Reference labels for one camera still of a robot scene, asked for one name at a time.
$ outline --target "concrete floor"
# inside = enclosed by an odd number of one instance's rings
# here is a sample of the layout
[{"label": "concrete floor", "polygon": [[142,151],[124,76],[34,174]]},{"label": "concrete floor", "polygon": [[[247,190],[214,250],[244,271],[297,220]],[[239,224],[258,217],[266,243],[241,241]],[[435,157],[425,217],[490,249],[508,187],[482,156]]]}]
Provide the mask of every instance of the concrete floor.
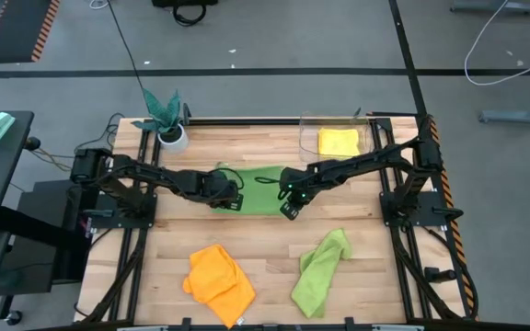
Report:
[{"label": "concrete floor", "polygon": [[[87,2],[62,1],[40,62],[0,64],[0,70],[132,69],[109,10],[90,10]],[[113,4],[143,69],[404,68],[389,5],[382,0],[221,0],[209,7],[201,25],[189,29],[150,1]],[[421,69],[462,68],[488,19],[452,14],[450,2],[442,0],[398,4]],[[519,61],[530,66],[530,16],[497,19],[471,66],[517,68]],[[530,77],[490,87],[473,86],[464,77],[420,81],[440,129],[455,204],[466,212],[460,227],[480,319],[530,324],[530,126],[477,121],[483,109],[529,109]],[[143,84],[162,99],[177,89],[195,116],[345,115],[358,107],[416,111],[406,76],[144,77]],[[32,135],[56,154],[70,154],[78,143],[96,138],[116,111],[145,114],[131,77],[0,79],[0,110],[21,109],[35,112]],[[13,182],[30,190],[36,181],[59,178],[66,174],[23,154]],[[5,204],[15,207],[18,196],[10,188]],[[63,285],[18,297],[13,309],[25,313],[24,322],[15,327],[0,322],[0,329],[67,325],[77,295],[78,286]]]}]

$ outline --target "wooden tabletop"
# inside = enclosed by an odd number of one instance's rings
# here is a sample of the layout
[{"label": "wooden tabletop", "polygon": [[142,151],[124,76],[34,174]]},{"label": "wooden tabletop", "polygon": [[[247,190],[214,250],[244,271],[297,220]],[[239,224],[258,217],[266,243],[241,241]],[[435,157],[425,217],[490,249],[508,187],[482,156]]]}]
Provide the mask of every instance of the wooden tabletop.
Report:
[{"label": "wooden tabletop", "polygon": [[[136,157],[141,132],[130,124],[133,120],[121,120],[115,154]],[[414,118],[391,120],[397,143],[417,134]],[[190,126],[186,131],[190,137],[188,149],[177,155],[162,152],[160,166],[211,170],[216,163],[227,162],[233,168],[305,167],[299,154],[298,126]],[[364,134],[372,143],[371,133]],[[148,148],[150,158],[151,143]],[[391,175],[390,181],[393,188],[396,183]],[[424,189],[431,188],[429,182]],[[379,172],[352,178],[345,185],[318,194],[295,221],[288,221],[282,217],[213,213],[205,205],[158,188],[156,223],[146,244],[135,323],[180,325],[183,317],[191,317],[195,325],[221,324],[210,309],[182,290],[190,270],[189,255],[212,244],[221,244],[228,251],[255,288],[257,297],[243,315],[246,324],[341,324],[346,316],[354,317],[355,323],[405,322],[394,251],[382,221],[380,190]],[[316,248],[330,230],[341,227],[351,242],[352,259],[339,263],[324,318],[307,319],[290,298],[300,276],[298,258]],[[423,266],[453,268],[449,252],[441,243],[424,231],[416,235]],[[115,229],[89,255],[78,303],[85,313],[92,310],[115,278],[121,239],[122,230]],[[411,277],[409,282],[415,315],[420,316],[416,286]],[[127,283],[122,292],[121,317],[125,316],[124,298],[129,286]],[[433,287],[453,311],[464,313],[455,281]]]}]

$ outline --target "green plant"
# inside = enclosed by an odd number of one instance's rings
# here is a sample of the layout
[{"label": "green plant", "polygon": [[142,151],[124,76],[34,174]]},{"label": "green plant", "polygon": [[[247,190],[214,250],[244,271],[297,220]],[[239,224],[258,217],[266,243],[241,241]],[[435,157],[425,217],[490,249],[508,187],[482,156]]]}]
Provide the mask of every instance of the green plant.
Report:
[{"label": "green plant", "polygon": [[135,120],[132,124],[136,128],[157,133],[168,133],[177,128],[180,121],[180,98],[177,91],[164,107],[150,91],[144,89],[144,102],[152,120],[146,122]]}]

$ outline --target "white pot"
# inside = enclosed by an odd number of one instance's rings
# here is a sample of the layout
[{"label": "white pot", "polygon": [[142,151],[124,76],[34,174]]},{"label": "white pot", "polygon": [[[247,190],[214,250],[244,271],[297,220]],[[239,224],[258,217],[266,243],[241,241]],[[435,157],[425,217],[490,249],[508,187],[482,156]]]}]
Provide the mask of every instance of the white pot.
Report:
[{"label": "white pot", "polygon": [[179,139],[177,139],[174,142],[171,142],[171,143],[164,142],[161,139],[161,135],[160,134],[158,135],[158,140],[161,142],[161,144],[163,145],[163,149],[167,151],[167,153],[171,153],[171,154],[183,153],[183,151],[185,151],[185,149],[188,147],[188,144],[190,143],[190,140],[188,139],[188,134],[185,132],[183,125],[178,124],[178,126],[181,129],[181,136],[179,137]]}]

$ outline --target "black mat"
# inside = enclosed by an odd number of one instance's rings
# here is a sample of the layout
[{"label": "black mat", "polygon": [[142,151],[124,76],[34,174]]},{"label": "black mat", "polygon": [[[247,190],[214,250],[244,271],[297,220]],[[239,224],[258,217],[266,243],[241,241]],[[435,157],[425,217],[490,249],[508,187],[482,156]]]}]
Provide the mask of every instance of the black mat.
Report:
[{"label": "black mat", "polygon": [[58,9],[59,0],[6,0],[0,11],[0,63],[39,60]]}]

